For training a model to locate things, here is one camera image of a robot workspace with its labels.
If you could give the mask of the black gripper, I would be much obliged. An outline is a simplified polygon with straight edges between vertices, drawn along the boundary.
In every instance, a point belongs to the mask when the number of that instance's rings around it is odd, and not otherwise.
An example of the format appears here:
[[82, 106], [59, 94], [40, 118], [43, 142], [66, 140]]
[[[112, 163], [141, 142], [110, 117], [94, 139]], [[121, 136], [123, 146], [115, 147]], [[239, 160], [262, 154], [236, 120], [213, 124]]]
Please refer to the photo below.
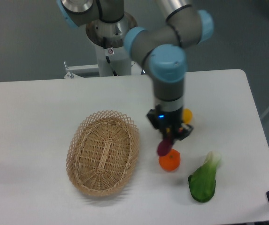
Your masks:
[[173, 140], [183, 140], [193, 131], [193, 126], [184, 124], [182, 120], [183, 108], [175, 111], [166, 112], [162, 110], [161, 105], [157, 105], [147, 113], [147, 118], [153, 128], [158, 130], [163, 138]]

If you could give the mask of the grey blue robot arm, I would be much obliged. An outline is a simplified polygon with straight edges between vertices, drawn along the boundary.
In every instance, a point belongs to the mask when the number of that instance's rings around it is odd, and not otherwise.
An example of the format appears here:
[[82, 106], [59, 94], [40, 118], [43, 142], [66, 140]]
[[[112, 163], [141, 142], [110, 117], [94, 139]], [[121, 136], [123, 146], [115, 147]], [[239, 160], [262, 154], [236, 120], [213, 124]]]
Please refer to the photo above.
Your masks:
[[189, 0], [159, 0], [165, 26], [148, 31], [125, 12], [122, 0], [59, 0], [70, 27], [85, 26], [95, 47], [100, 76], [131, 73], [136, 62], [153, 82], [154, 108], [147, 117], [163, 139], [173, 143], [190, 135], [193, 128], [182, 119], [185, 49], [208, 40], [214, 31], [212, 16], [196, 10]]

